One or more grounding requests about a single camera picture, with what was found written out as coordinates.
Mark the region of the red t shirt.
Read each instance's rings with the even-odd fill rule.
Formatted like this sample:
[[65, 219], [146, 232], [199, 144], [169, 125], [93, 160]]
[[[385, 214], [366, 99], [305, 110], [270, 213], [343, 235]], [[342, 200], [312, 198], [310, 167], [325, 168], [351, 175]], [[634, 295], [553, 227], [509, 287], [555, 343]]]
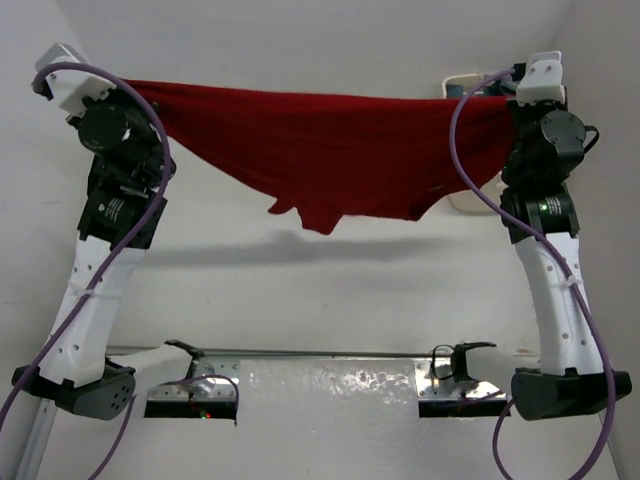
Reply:
[[136, 80], [167, 134], [271, 213], [331, 233], [346, 216], [417, 221], [503, 168], [515, 123], [503, 97], [394, 99]]

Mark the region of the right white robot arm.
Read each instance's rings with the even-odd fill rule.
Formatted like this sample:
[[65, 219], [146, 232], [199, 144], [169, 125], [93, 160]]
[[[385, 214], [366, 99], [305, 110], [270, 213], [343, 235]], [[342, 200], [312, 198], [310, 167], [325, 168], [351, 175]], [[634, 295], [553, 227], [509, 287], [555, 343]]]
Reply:
[[526, 420], [610, 411], [632, 390], [615, 371], [594, 331], [579, 266], [580, 225], [566, 186], [599, 140], [558, 101], [506, 103], [516, 136], [508, 149], [499, 204], [524, 267], [539, 332], [537, 365], [526, 366], [490, 342], [462, 343], [450, 356], [449, 380], [486, 380], [506, 391]]

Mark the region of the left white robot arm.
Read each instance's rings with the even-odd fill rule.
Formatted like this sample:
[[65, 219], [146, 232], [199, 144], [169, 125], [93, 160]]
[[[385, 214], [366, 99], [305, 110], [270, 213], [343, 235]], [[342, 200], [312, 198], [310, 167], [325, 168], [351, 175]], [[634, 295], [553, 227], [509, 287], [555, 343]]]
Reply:
[[164, 155], [148, 106], [121, 90], [84, 97], [81, 105], [69, 123], [94, 158], [71, 276], [42, 353], [17, 368], [11, 383], [14, 392], [74, 415], [111, 420], [135, 396], [188, 378], [201, 354], [176, 340], [137, 354], [106, 353], [129, 279], [165, 209], [160, 191], [175, 164]]

